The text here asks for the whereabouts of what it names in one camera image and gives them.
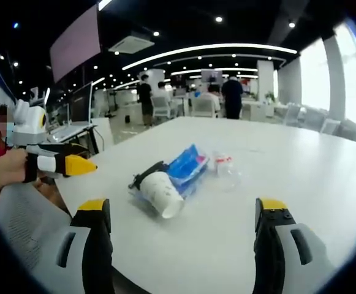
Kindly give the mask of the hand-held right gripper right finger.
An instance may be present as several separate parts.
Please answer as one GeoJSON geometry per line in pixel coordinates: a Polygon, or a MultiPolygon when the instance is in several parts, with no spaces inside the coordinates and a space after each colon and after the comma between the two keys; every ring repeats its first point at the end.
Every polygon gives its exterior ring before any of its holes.
{"type": "Polygon", "coordinates": [[[254,293],[316,293],[335,271],[324,242],[279,200],[256,199],[255,234],[254,293]]]}

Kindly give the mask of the person's left hand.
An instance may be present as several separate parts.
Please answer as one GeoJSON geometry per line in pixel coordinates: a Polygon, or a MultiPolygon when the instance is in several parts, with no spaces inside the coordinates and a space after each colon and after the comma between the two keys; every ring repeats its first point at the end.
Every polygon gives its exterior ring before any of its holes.
{"type": "Polygon", "coordinates": [[[0,157],[0,189],[25,180],[25,163],[28,153],[23,149],[13,149],[0,157]]]}

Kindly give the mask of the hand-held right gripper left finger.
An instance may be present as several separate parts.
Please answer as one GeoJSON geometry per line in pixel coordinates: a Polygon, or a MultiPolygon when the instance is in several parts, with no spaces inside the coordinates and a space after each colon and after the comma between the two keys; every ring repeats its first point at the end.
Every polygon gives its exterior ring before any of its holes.
{"type": "Polygon", "coordinates": [[[42,246],[34,277],[48,293],[112,293],[110,234],[109,200],[88,200],[42,246]]]}

